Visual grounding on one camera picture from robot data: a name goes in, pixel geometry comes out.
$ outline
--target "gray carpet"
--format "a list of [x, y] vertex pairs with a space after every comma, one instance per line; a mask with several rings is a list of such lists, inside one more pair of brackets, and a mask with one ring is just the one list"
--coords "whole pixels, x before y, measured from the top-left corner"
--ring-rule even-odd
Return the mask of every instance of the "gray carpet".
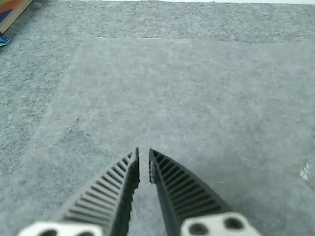
[[[137, 40], [93, 38], [75, 55], [85, 32], [197, 41], [152, 39], [145, 51]], [[313, 6], [46, 1], [7, 34], [13, 41], [0, 49], [4, 234], [49, 219], [95, 170], [135, 146], [142, 158], [154, 147], [187, 165], [265, 234], [315, 232], [313, 182], [299, 177], [314, 156]], [[261, 44], [268, 42], [297, 44]], [[96, 84], [84, 84], [82, 70]], [[96, 85], [106, 92], [92, 92]], [[73, 109], [57, 103], [67, 96]], [[130, 235], [164, 234], [156, 200], [143, 182]], [[150, 222], [136, 222], [144, 218]]]

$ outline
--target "colorful book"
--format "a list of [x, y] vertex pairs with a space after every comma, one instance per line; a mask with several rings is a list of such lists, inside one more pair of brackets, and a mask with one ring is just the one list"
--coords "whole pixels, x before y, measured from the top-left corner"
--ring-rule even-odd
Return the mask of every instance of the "colorful book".
[[0, 34], [0, 47], [7, 45], [8, 42], [10, 42], [10, 38]]
[[31, 2], [32, 0], [12, 0], [0, 5], [0, 34], [10, 27]]

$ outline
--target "book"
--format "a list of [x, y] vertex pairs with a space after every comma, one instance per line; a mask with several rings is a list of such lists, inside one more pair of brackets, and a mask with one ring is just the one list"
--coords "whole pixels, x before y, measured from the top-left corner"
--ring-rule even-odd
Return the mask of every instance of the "book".
[[0, 47], [7, 45], [8, 42], [10, 42], [10, 38], [0, 34]]
[[4, 33], [19, 15], [28, 7], [32, 0], [20, 0], [12, 3], [15, 8], [0, 13], [0, 34]]

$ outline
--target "blue object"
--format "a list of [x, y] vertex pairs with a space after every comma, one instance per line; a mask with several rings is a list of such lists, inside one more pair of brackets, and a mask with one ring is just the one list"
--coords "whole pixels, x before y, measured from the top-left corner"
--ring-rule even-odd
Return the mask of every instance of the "blue object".
[[4, 36], [4, 35], [0, 35], [0, 47], [7, 45], [8, 42], [10, 42], [10, 38]]

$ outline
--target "mounting hole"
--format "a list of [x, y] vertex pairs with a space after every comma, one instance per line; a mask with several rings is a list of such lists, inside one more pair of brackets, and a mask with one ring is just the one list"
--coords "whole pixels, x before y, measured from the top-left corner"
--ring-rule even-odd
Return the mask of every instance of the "mounting hole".
[[85, 232], [78, 234], [77, 236], [94, 236], [94, 234], [92, 232], [85, 231]]
[[56, 230], [45, 230], [44, 232], [40, 233], [39, 236], [56, 236], [57, 231]]
[[192, 235], [206, 235], [209, 231], [203, 224], [196, 223], [189, 227], [189, 232]]
[[244, 228], [243, 223], [239, 219], [234, 218], [234, 217], [227, 218], [224, 221], [224, 225], [226, 228], [233, 229], [233, 230], [240, 230]]

